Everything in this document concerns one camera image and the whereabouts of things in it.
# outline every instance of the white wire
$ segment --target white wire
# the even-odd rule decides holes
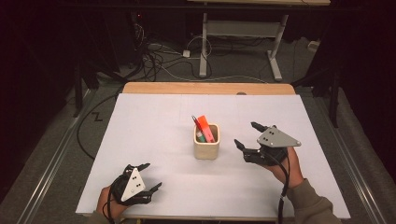
[[[136,39],[139,39],[140,35],[142,35],[142,40],[140,41],[139,46],[137,46],[137,47],[140,47],[140,46],[142,45],[142,43],[143,43],[143,39],[145,38],[145,30],[144,30],[143,27],[142,27],[141,25],[139,25],[139,24],[135,24],[135,26],[137,26],[137,27],[140,28],[140,29],[139,29],[139,34],[138,34],[138,36],[137,36]]]
[[[256,81],[259,81],[259,82],[262,82],[262,83],[267,83],[267,82],[265,82],[265,81],[262,81],[261,79],[255,78],[255,77],[245,77],[245,76],[216,77],[216,78],[196,79],[196,80],[194,80],[194,79],[187,79],[187,78],[184,78],[184,77],[177,77],[177,76],[173,75],[171,72],[169,72],[169,71],[168,71],[166,68],[164,68],[162,65],[160,65],[160,64],[158,64],[158,63],[155,63],[155,64],[156,64],[158,67],[160,67],[161,69],[163,69],[165,72],[167,72],[171,77],[174,77],[174,78],[176,78],[176,79],[183,80],[183,81],[189,81],[189,82],[206,82],[206,81],[216,81],[216,80],[222,80],[222,79],[233,78],[233,77],[243,77],[243,78],[253,79],[253,80],[256,80]]]
[[[151,43],[150,45],[155,45],[155,46],[161,46],[163,48],[167,48],[167,49],[171,49],[172,51],[164,51],[164,53],[174,53],[174,54],[178,54],[181,55],[181,53],[177,52],[175,49],[169,48],[163,44],[157,44],[157,43]]]
[[[198,36],[196,36],[195,38],[193,38],[193,39],[189,42],[189,44],[187,44],[186,49],[189,49],[190,43],[191,43],[194,39],[197,39],[197,38],[201,38],[201,39],[205,40],[205,41],[209,44],[209,53],[207,53],[206,57],[209,56],[210,53],[212,52],[212,45],[210,44],[210,41],[209,41],[208,39],[203,38],[203,37],[201,37],[200,35],[198,35]]]

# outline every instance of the red marker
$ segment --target red marker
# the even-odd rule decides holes
[[[195,118],[195,116],[192,116],[192,120],[194,120],[195,125],[197,126],[197,129],[198,129],[198,132],[197,132],[197,134],[196,134],[197,137],[198,137],[198,139],[199,139],[201,142],[205,143],[205,142],[206,142],[206,139],[205,139],[205,137],[204,137],[204,135],[203,135],[203,133],[202,133],[201,125],[199,124],[199,122],[198,122],[198,120]]]
[[[204,134],[206,142],[214,143],[215,142],[215,138],[213,136],[212,131],[210,131],[210,127],[209,127],[209,124],[206,121],[205,116],[202,115],[201,117],[199,117],[198,118],[198,122],[201,124],[202,133]]]

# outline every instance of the dark background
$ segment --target dark background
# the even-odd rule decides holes
[[[396,93],[392,88],[396,83],[396,17],[392,13],[395,3],[355,0],[332,1],[332,4],[359,5],[365,10],[334,16],[330,25],[328,17],[323,15],[290,16],[284,38],[287,41],[301,36],[322,39],[307,75],[315,74],[322,67],[337,67],[340,85],[354,113],[378,157],[395,179],[392,145],[392,138],[396,136]],[[77,62],[89,58],[117,71],[118,65],[134,57],[128,54],[131,51],[124,50],[133,48],[134,43],[125,13],[95,12],[85,15],[82,21],[78,14],[60,11],[56,2],[50,0],[2,1],[0,10],[2,200],[46,126],[66,104],[65,96],[74,85]],[[201,14],[142,12],[142,15],[142,24],[148,33],[161,35],[180,46],[202,29]],[[262,20],[262,15],[233,16],[238,20]],[[332,74],[305,84],[324,90],[319,91],[320,96],[332,85]]]

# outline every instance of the white desk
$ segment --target white desk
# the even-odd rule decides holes
[[[195,89],[205,86],[196,85]],[[211,89],[227,84],[207,86]],[[209,122],[219,125],[221,141],[216,160],[194,158],[191,115],[206,115]],[[159,182],[163,185],[150,204],[132,206],[125,211],[126,217],[276,220],[282,184],[260,166],[245,163],[242,152],[233,142],[236,138],[246,147],[259,146],[256,138],[260,133],[251,128],[251,121],[275,124],[300,140],[303,145],[296,150],[304,176],[318,194],[333,202],[336,216],[350,218],[301,98],[293,94],[121,94],[77,213],[91,214],[101,188],[111,184],[127,164],[150,162],[150,167],[141,173],[145,183],[148,188]],[[288,200],[284,217],[293,217]]]
[[[210,3],[236,3],[236,4],[261,4],[261,5],[299,5],[299,6],[328,6],[330,0],[189,0],[192,2]],[[210,21],[207,19],[207,13],[204,13],[203,31],[202,31],[202,50],[200,61],[200,77],[206,77],[207,47],[206,39],[208,35],[233,35],[233,36],[256,36],[256,37],[274,37],[274,46],[272,50],[267,51],[267,57],[274,79],[282,80],[279,66],[276,62],[276,54],[282,39],[283,32],[286,28],[286,22],[289,15],[283,15],[281,22],[255,22],[255,21]]]

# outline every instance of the cup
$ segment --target cup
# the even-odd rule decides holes
[[[200,142],[197,137],[197,127],[194,127],[194,157],[198,160],[215,160],[219,155],[220,131],[219,126],[209,123],[210,131],[215,138],[214,143]]]

